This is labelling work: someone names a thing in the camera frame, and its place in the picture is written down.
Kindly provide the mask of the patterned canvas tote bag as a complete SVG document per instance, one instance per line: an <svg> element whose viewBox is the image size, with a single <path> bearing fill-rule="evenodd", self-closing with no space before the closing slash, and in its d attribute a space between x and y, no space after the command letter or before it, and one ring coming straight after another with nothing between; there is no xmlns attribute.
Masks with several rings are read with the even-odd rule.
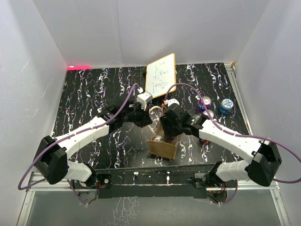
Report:
<svg viewBox="0 0 301 226"><path fill-rule="evenodd" d="M153 141L153 137L155 135L162 135L165 138L165 141ZM177 153L178 144L182 139L182 135L183 133L168 138L163 130L162 123L158 121L155 128L152 130L151 138L147 140L148 152L162 158L174 160Z"/></svg>

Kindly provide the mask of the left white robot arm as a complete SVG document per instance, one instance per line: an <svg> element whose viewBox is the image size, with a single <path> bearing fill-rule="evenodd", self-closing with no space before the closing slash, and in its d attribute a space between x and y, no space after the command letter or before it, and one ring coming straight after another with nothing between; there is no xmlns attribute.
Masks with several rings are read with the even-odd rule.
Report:
<svg viewBox="0 0 301 226"><path fill-rule="evenodd" d="M97 183L96 171L89 164L72 162L70 158L81 148L118 130L126 122L141 128L152 124L149 110L142 109L140 103L130 104L121 112L116 106L107 107L90 122L68 134L56 138L44 137L36 152L34 166L51 185L69 179L92 188Z"/></svg>

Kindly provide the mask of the purple soda can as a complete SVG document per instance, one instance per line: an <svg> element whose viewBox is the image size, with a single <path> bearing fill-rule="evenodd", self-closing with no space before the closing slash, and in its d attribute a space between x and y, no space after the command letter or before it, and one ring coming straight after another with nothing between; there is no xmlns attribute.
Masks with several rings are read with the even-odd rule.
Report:
<svg viewBox="0 0 301 226"><path fill-rule="evenodd" d="M212 104L211 98L204 96L198 102L198 110L200 112L204 112L206 110L205 108L209 109L211 104Z"/></svg>
<svg viewBox="0 0 301 226"><path fill-rule="evenodd" d="M211 116L212 118L214 118L214 112L211 110L207 110L207 111L203 111L203 114L207 115L207 116Z"/></svg>

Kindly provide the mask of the red soda can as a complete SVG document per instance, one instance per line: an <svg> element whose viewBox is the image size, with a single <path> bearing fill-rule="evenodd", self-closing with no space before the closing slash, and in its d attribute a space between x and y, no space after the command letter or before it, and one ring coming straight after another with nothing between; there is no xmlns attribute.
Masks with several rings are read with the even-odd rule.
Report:
<svg viewBox="0 0 301 226"><path fill-rule="evenodd" d="M211 143L211 141L206 140L206 139L200 139L200 142L202 142L205 145L208 145L209 143Z"/></svg>

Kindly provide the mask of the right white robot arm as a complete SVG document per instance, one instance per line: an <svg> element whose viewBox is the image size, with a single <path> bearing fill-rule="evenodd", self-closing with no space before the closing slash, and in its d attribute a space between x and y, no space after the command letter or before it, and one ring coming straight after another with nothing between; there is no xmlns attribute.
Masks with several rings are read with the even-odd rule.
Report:
<svg viewBox="0 0 301 226"><path fill-rule="evenodd" d="M230 180L251 180L268 187L282 163L277 145L263 138L242 137L211 121L206 114L190 115L178 104L171 104L160 117L167 139L182 133L213 142L241 157L240 161L218 162L211 169L210 183L216 187Z"/></svg>

